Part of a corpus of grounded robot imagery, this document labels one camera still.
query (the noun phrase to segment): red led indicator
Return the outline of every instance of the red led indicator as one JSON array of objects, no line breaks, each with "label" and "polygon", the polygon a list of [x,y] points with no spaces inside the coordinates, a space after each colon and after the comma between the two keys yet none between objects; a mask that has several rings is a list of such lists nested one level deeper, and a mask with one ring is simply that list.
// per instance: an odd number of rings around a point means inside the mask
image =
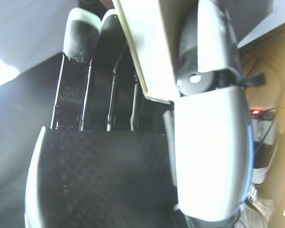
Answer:
[{"label": "red led indicator", "polygon": [[252,114],[257,115],[260,113],[260,110],[253,110]]}]

